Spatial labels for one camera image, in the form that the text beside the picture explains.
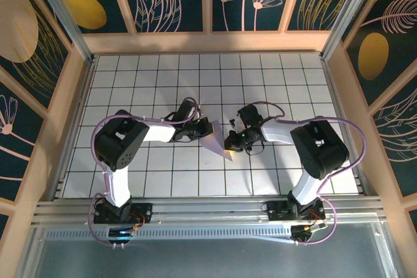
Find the connector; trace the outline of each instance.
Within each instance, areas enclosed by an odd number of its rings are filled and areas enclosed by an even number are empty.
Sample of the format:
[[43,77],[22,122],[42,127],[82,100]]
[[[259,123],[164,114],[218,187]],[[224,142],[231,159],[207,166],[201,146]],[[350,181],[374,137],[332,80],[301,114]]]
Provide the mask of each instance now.
[[327,228],[327,224],[325,224],[325,223],[320,223],[320,224],[316,224],[316,225],[311,226],[311,227],[309,228],[309,231],[310,231],[311,233],[314,233],[314,232],[316,232],[316,231],[318,231],[318,230],[325,229],[325,228]]

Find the robotic arm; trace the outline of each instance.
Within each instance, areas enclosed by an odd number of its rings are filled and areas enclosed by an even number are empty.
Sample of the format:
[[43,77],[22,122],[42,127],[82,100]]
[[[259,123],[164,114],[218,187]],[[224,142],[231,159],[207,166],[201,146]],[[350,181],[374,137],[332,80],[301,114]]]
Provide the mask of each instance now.
[[[192,116],[195,104],[184,100],[179,110],[164,120],[180,122]],[[120,110],[117,115],[129,115]],[[174,143],[185,136],[193,141],[213,132],[207,117],[198,118],[182,124],[164,124],[160,122],[140,122],[134,118],[114,118],[97,133],[94,149],[98,159],[108,168],[109,194],[104,200],[103,209],[108,221],[129,222],[132,209],[132,197],[128,187],[128,166],[132,162],[142,142],[161,141]]]
[[323,203],[318,198],[320,187],[349,159],[349,151],[329,122],[282,124],[275,118],[263,119],[252,104],[239,110],[230,122],[234,130],[225,140],[225,149],[250,153],[254,143],[272,141],[294,144],[300,156],[304,169],[287,202],[266,204],[270,220],[311,219],[312,209],[324,219]]
[[[185,100],[177,112],[164,120],[180,122],[192,116],[194,110],[195,104]],[[124,110],[117,114],[129,115]],[[274,118],[263,119],[253,104],[239,110],[236,118],[230,122],[233,130],[224,141],[226,150],[250,153],[252,146],[257,142],[276,141],[294,144],[300,156],[303,173],[297,185],[288,194],[287,201],[265,203],[269,220],[312,220],[315,217],[311,211],[325,219],[323,203],[318,196],[320,186],[332,171],[339,169],[349,159],[346,146],[331,125],[327,121],[314,121],[300,126],[278,123]],[[135,208],[132,206],[128,188],[128,166],[142,142],[178,142],[184,136],[192,141],[210,135],[213,131],[213,125],[207,117],[176,125],[140,122],[134,118],[116,117],[110,120],[94,139],[98,159],[109,168],[107,183],[110,192],[106,195],[103,205],[96,208],[101,210],[100,217],[107,216],[102,219],[103,223],[136,223],[136,220],[130,217]],[[311,236],[311,233],[308,235],[297,229],[295,233],[296,241],[306,241]]]

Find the yellow circle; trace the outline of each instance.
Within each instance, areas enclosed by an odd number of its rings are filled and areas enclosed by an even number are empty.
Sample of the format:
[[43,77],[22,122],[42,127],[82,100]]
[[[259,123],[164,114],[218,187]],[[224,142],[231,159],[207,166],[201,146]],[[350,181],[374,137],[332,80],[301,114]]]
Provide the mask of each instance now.
[[99,29],[107,22],[106,11],[97,0],[64,0],[76,23],[86,29]]
[[29,0],[0,0],[0,55],[15,63],[29,60],[38,45],[38,20]]
[[367,35],[359,48],[359,72],[364,79],[371,81],[381,74],[388,60],[390,48],[388,41],[379,33]]

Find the white grid mat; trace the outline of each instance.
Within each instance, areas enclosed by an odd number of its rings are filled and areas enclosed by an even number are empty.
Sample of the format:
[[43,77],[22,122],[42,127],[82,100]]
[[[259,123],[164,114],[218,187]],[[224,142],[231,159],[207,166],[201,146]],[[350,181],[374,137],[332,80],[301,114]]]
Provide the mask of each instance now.
[[[89,151],[101,119],[120,109],[164,117],[187,96],[201,104],[209,120],[220,121],[225,137],[229,120],[255,101],[279,104],[287,119],[336,116],[316,53],[101,56],[61,196],[91,197],[104,190],[103,175]],[[265,105],[257,108],[263,117],[278,113]],[[339,125],[332,125],[341,136]],[[143,143],[129,166],[129,188],[134,197],[279,195],[288,194],[302,173],[293,145],[268,143],[259,155],[234,153],[233,160],[198,141]],[[333,178],[323,193],[358,193],[352,171]]]

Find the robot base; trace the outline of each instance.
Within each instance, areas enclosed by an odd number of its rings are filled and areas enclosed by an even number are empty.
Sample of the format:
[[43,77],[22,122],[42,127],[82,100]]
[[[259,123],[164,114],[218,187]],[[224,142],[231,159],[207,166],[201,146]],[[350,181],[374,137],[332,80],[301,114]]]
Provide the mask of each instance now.
[[270,221],[311,221],[316,219],[311,211],[321,219],[326,219],[323,202],[319,198],[307,205],[301,205],[290,192],[287,201],[268,201],[265,204]]
[[94,224],[142,224],[149,223],[152,217],[151,203],[132,203],[132,198],[120,208],[106,199],[95,206]]

